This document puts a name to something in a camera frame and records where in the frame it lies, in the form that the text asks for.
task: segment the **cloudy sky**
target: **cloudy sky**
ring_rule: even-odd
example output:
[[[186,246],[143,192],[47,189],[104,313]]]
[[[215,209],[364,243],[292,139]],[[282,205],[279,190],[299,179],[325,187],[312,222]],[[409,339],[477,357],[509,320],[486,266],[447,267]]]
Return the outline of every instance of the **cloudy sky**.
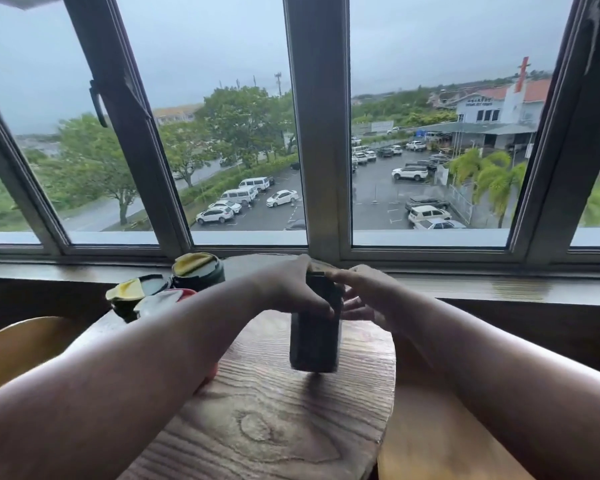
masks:
[[[351,0],[352,94],[552,69],[572,0]],[[290,87],[282,0],[118,0],[152,107],[223,85]],[[93,111],[64,5],[0,5],[0,110],[15,134]]]

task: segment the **wooden table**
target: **wooden table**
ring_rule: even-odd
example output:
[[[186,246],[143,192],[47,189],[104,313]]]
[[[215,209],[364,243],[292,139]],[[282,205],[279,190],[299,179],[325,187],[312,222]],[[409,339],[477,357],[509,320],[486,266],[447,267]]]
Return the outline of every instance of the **wooden table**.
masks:
[[[70,349],[124,326],[108,313]],[[391,334],[343,323],[337,373],[311,375],[291,370],[289,333],[289,315],[254,318],[121,478],[366,478],[393,407]]]

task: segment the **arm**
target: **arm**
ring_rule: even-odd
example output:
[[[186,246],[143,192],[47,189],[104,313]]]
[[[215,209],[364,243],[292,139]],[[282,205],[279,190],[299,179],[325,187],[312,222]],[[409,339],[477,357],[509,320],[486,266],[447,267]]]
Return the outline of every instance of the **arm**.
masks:
[[[117,478],[254,316],[333,313],[305,284],[309,261],[213,286],[1,387],[0,479]]]
[[[600,372],[506,333],[367,266],[343,319],[407,336],[469,411],[536,479],[600,479]]]

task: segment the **hand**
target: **hand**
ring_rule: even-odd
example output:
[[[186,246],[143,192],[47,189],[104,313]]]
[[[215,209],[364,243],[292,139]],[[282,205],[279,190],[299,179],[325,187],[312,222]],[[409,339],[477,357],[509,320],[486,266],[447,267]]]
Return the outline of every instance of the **hand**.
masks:
[[[391,331],[395,290],[400,284],[391,276],[365,264],[350,270],[325,271],[329,279],[347,286],[341,318],[343,320],[369,320]]]
[[[309,312],[331,318],[333,309],[306,284],[311,258],[306,254],[291,261],[267,267],[254,275],[268,310],[284,313]]]

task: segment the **forearm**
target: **forearm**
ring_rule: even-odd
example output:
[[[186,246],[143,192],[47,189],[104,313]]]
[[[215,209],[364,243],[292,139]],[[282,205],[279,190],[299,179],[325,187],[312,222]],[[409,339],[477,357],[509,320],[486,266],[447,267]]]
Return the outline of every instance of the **forearm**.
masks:
[[[439,300],[398,295],[408,317],[395,325],[531,474],[600,478],[599,372]]]
[[[232,280],[2,387],[0,478],[117,477],[264,307]]]

